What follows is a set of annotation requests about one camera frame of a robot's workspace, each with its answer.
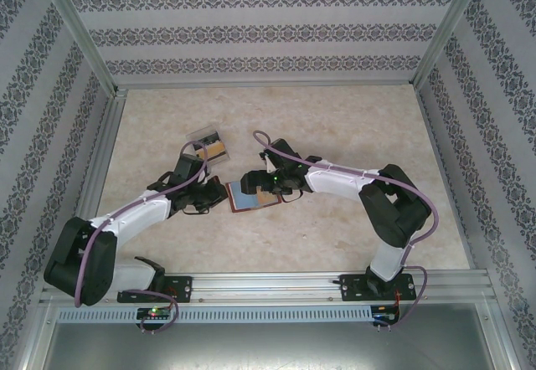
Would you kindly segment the aluminium side rail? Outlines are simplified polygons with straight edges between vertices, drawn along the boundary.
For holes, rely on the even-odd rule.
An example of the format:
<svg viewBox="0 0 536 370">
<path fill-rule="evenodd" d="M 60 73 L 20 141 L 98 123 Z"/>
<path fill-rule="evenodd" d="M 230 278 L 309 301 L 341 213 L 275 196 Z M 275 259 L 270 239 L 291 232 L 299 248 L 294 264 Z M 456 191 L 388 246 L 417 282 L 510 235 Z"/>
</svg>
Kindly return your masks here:
<svg viewBox="0 0 536 370">
<path fill-rule="evenodd" d="M 122 95 L 107 97 L 91 92 L 80 103 L 54 180 L 59 211 L 49 216 L 54 228 L 49 231 L 45 277 L 53 269 L 67 267 L 70 251 L 78 256 L 76 232 L 65 237 L 63 228 L 72 218 L 90 219 L 96 215 L 123 108 Z"/>
<path fill-rule="evenodd" d="M 440 139 L 438 138 L 438 134 L 431 121 L 430 113 L 427 110 L 425 102 L 423 101 L 422 96 L 418 90 L 415 91 L 415 96 L 417 98 L 417 101 L 421 110 L 421 114 L 423 116 L 423 120 L 425 122 L 425 126 L 427 129 L 428 135 L 430 137 L 430 142 L 431 142 L 434 154 L 435 154 L 435 159 L 437 160 L 438 168 L 441 173 L 441 178 L 446 188 L 446 195 L 449 199 L 449 204 L 451 206 L 451 210 L 453 212 L 454 219 L 456 221 L 457 231 L 460 235 L 461 243 L 462 243 L 467 261 L 471 269 L 484 270 L 486 269 L 486 267 L 481 266 L 478 263 L 477 257 L 475 256 L 473 248 L 472 248 L 471 240 L 469 240 L 468 238 L 468 233 L 467 233 L 468 228 L 466 226 L 466 221 L 464 219 L 463 212 L 461 211 L 461 208 L 458 205 L 456 188 L 453 185 L 451 174 L 449 173 L 448 167 L 446 165 L 445 157 L 441 149 Z"/>
</svg>

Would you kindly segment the gold credit card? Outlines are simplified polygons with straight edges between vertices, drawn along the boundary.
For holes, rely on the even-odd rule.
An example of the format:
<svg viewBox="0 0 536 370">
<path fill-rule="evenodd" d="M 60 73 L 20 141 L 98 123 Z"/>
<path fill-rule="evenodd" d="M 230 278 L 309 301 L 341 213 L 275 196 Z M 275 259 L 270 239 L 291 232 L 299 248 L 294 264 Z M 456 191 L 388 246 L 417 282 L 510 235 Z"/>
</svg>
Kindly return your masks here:
<svg viewBox="0 0 536 370">
<path fill-rule="evenodd" d="M 200 147 L 198 149 L 198 155 L 202 159 L 206 158 L 209 163 L 217 163 L 225 160 L 227 151 L 222 141 L 216 141 Z"/>
<path fill-rule="evenodd" d="M 266 191 L 258 190 L 255 196 L 259 207 L 267 207 L 281 202 L 277 195 Z"/>
</svg>

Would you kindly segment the grey metal sheet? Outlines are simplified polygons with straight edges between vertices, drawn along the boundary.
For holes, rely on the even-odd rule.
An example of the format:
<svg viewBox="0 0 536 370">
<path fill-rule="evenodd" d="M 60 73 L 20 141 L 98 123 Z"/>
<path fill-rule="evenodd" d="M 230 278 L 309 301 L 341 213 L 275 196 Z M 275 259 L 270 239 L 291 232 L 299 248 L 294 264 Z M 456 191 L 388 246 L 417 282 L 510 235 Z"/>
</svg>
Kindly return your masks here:
<svg viewBox="0 0 536 370">
<path fill-rule="evenodd" d="M 518 370 L 480 331 L 415 335 L 365 323 L 60 324 L 44 370 Z"/>
</svg>

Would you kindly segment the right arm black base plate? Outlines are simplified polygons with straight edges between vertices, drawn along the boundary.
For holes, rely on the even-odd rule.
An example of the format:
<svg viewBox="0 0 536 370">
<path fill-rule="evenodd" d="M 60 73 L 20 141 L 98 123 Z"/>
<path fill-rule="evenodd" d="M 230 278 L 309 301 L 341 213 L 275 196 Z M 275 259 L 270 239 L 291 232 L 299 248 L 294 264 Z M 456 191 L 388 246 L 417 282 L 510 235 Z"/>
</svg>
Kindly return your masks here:
<svg viewBox="0 0 536 370">
<path fill-rule="evenodd" d="M 415 284 L 412 275 L 400 273 L 391 281 L 381 280 L 376 275 L 346 274 L 340 275 L 343 301 L 414 301 Z"/>
</svg>

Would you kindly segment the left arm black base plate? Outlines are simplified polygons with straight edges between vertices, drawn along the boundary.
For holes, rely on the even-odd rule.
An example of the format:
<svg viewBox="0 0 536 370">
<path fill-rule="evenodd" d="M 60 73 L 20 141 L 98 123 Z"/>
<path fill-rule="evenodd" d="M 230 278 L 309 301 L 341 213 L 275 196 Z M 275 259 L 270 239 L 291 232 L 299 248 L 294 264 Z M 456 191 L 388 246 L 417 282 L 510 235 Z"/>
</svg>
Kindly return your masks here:
<svg viewBox="0 0 536 370">
<path fill-rule="evenodd" d="M 152 282 L 150 291 L 171 296 L 177 303 L 189 303 L 193 289 L 191 276 L 164 275 L 160 280 Z M 170 303 L 166 297 L 145 295 L 140 292 L 121 291 L 116 297 L 119 303 Z"/>
</svg>

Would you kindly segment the aluminium corner strut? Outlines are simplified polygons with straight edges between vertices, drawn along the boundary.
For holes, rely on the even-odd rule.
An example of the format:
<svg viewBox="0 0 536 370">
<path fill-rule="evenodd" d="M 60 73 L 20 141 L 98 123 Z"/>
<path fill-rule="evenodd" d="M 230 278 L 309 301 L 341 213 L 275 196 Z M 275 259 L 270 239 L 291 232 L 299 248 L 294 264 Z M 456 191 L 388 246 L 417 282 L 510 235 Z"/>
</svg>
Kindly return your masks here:
<svg viewBox="0 0 536 370">
<path fill-rule="evenodd" d="M 38 304 L 13 370 L 44 370 L 57 316 L 58 308 L 52 301 Z"/>
<path fill-rule="evenodd" d="M 494 330 L 497 334 L 497 343 L 500 345 L 502 361 L 506 370 L 522 370 L 518 355 L 515 352 L 510 333 L 508 331 L 503 313 L 497 302 L 489 304 L 490 318 L 493 322 Z"/>
</svg>

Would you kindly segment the aluminium mounting rail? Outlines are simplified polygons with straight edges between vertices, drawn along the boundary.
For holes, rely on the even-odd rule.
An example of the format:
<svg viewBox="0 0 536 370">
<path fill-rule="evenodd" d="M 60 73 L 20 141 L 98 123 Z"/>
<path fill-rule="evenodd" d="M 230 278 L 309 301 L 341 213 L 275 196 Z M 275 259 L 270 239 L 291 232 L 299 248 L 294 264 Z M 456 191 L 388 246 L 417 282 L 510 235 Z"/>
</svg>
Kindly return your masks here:
<svg viewBox="0 0 536 370">
<path fill-rule="evenodd" d="M 406 270 L 422 303 L 473 303 L 496 298 L 485 270 Z M 191 276 L 190 304 L 308 304 L 345 302 L 381 305 L 393 301 L 343 301 L 336 272 L 175 274 Z M 409 304 L 414 301 L 401 301 Z"/>
</svg>

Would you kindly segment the red bordered credit card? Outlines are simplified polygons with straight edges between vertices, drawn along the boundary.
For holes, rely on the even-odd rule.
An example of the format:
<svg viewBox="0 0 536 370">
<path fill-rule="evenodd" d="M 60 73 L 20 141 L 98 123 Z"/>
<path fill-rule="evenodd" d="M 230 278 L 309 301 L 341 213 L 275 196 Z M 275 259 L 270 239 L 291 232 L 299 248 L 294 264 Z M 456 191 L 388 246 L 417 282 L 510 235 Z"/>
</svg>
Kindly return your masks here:
<svg viewBox="0 0 536 370">
<path fill-rule="evenodd" d="M 227 193 L 228 193 L 228 197 L 229 197 L 229 188 L 228 188 L 228 184 L 229 184 L 229 182 L 227 182 L 227 183 L 225 184 L 225 186 L 226 186 Z M 258 209 L 268 208 L 268 207 L 271 207 L 271 206 L 275 206 L 275 205 L 277 205 L 277 204 L 275 204 L 275 205 L 271 205 L 271 206 L 267 206 L 267 207 L 259 207 L 259 206 L 258 206 L 258 203 L 257 203 L 256 208 L 251 209 L 251 210 L 241 211 L 241 212 L 236 212 L 236 211 L 234 211 L 234 210 L 232 209 L 230 199 L 229 199 L 229 205 L 230 205 L 230 209 L 231 209 L 231 211 L 232 211 L 233 213 L 243 213 L 243 212 L 246 212 L 246 211 L 254 211 L 254 210 L 258 210 Z"/>
</svg>

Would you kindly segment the aluminium frame cross beam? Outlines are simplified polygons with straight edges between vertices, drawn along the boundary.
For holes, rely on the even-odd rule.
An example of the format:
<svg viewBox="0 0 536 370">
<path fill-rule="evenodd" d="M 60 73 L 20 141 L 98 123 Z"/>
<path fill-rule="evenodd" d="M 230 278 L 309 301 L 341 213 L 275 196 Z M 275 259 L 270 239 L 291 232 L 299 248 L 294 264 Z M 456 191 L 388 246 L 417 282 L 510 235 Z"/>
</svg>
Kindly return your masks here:
<svg viewBox="0 0 536 370">
<path fill-rule="evenodd" d="M 263 80 L 263 81 L 202 81 L 183 83 L 124 83 L 118 90 L 164 90 L 164 89 L 212 89 L 212 88 L 259 88 L 259 87 L 323 87 L 323 86 L 391 86 L 413 85 L 409 80 Z"/>
</svg>

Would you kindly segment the aluminium frame post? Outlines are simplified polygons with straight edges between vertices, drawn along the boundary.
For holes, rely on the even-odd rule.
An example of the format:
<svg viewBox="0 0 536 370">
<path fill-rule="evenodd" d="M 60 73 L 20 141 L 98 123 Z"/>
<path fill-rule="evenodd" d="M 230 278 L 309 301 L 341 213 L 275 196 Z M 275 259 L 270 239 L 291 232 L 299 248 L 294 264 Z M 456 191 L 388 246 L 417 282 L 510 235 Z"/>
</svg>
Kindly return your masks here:
<svg viewBox="0 0 536 370">
<path fill-rule="evenodd" d="M 89 30 L 86 28 L 72 0 L 51 0 L 64 20 L 70 34 L 79 45 L 100 85 L 108 96 L 126 99 L 127 89 L 120 87 L 101 57 Z"/>
<path fill-rule="evenodd" d="M 420 90 L 425 83 L 469 2 L 470 0 L 452 0 L 410 81 L 415 90 Z"/>
</svg>

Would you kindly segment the blue credit card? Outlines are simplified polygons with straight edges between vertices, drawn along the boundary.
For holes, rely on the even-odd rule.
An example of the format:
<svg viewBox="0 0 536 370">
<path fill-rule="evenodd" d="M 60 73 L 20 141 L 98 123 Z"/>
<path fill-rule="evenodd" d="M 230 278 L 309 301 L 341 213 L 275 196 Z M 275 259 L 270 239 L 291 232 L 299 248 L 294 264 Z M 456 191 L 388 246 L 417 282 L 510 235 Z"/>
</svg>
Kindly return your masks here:
<svg viewBox="0 0 536 370">
<path fill-rule="evenodd" d="M 256 196 L 242 193 L 239 182 L 230 182 L 228 188 L 231 207 L 234 211 L 241 212 L 256 208 L 258 203 Z"/>
</svg>

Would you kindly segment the clear acrylic card holder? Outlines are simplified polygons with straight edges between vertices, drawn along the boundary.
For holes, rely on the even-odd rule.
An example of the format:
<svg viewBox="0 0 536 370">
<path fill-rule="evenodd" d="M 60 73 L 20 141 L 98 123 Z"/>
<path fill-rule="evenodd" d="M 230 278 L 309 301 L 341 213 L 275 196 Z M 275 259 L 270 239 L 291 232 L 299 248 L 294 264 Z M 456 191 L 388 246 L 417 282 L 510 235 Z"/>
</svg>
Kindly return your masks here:
<svg viewBox="0 0 536 370">
<path fill-rule="evenodd" d="M 210 134 L 210 133 L 213 133 L 213 132 L 216 132 L 216 131 L 217 131 L 217 129 L 216 129 L 214 126 L 206 126 L 205 128 L 202 128 L 202 129 L 200 129 L 200 130 L 191 132 L 191 133 L 189 133 L 189 134 L 187 135 L 187 140 L 188 140 L 188 141 L 196 141 L 196 144 L 193 145 L 193 150 L 195 151 L 195 154 L 196 154 L 198 157 L 200 157 L 200 156 L 198 155 L 198 149 L 199 149 L 200 147 L 204 146 L 201 142 L 198 141 L 198 139 L 199 139 L 200 137 L 202 137 L 202 136 L 206 136 L 206 135 L 208 135 L 208 134 Z M 221 162 L 225 162 L 225 161 L 228 161 L 228 160 L 229 160 L 229 153 L 227 152 L 227 157 L 225 158 L 225 160 L 221 160 L 221 161 L 219 161 L 219 162 L 217 162 L 217 163 L 209 163 L 208 161 L 207 161 L 207 162 L 208 162 L 208 164 L 209 164 L 210 166 L 213 166 L 213 165 L 217 165 L 217 164 L 220 164 Z"/>
</svg>

